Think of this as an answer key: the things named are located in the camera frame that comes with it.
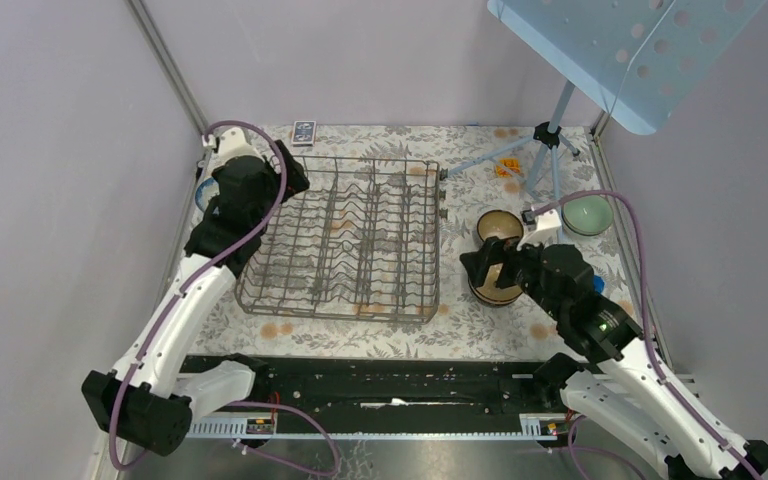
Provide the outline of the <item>black patterned bowl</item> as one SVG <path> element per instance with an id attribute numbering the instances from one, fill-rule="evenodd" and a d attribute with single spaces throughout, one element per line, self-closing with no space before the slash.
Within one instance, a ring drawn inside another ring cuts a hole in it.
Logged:
<path id="1" fill-rule="evenodd" d="M 480 242 L 490 237 L 500 239 L 521 238 L 524 227 L 521 220 L 505 210 L 490 210 L 483 213 L 476 223 L 476 236 Z"/>

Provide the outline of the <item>brown floral bowl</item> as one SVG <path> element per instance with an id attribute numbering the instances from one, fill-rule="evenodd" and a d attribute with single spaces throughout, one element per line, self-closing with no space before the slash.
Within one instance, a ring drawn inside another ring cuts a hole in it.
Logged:
<path id="1" fill-rule="evenodd" d="M 522 289 L 513 285 L 506 288 L 499 288 L 495 285 L 501 273 L 502 264 L 492 265 L 488 270 L 485 283 L 478 287 L 470 279 L 467 279 L 471 293 L 483 304 L 490 307 L 503 307 L 514 303 L 522 295 Z"/>

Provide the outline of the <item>white blue floral bowl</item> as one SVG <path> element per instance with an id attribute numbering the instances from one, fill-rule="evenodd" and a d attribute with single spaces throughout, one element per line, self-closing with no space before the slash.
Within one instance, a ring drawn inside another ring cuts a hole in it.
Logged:
<path id="1" fill-rule="evenodd" d="M 203 180 L 196 188 L 194 194 L 194 203 L 197 209 L 204 213 L 209 206 L 211 200 L 219 194 L 218 182 L 213 177 L 208 177 Z"/>

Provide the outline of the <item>pale green bowl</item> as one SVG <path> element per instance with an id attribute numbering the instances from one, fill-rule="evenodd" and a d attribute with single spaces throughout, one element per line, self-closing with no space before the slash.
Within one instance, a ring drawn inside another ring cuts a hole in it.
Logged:
<path id="1" fill-rule="evenodd" d="M 606 232 L 614 223 L 614 211 L 601 196 L 587 196 L 567 202 L 562 207 L 566 228 L 574 234 L 593 237 Z"/>

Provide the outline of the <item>grey wire dish rack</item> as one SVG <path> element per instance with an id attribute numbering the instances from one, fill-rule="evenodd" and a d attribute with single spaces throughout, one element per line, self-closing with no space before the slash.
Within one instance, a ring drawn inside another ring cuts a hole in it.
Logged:
<path id="1" fill-rule="evenodd" d="M 306 155 L 234 297 L 250 315 L 425 324 L 440 301 L 440 166 Z"/>

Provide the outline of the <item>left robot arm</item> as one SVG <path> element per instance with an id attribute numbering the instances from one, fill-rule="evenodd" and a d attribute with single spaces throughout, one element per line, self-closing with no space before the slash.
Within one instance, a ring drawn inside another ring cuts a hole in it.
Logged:
<path id="1" fill-rule="evenodd" d="M 181 380 L 185 357 L 208 314 L 240 278 L 280 206 L 309 189 L 304 167 L 281 140 L 268 160 L 251 145 L 220 145 L 211 177 L 218 191 L 191 230 L 161 303 L 109 372 L 91 371 L 81 386 L 99 428 L 158 456 L 183 442 L 193 422 L 237 402 L 256 411 L 270 385 L 244 357 Z"/>

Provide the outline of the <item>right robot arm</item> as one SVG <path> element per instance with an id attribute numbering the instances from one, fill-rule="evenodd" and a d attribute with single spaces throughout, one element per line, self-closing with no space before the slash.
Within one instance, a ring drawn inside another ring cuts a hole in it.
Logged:
<path id="1" fill-rule="evenodd" d="M 768 471 L 768 444 L 747 440 L 716 418 L 670 370 L 638 323 L 599 293 L 594 270 L 573 245 L 520 245 L 486 239 L 460 256 L 469 284 L 518 287 L 556 323 L 564 343 L 620 385 L 629 403 L 597 384 L 565 354 L 539 369 L 535 402 L 564 406 L 621 440 L 664 479 L 759 479 Z"/>

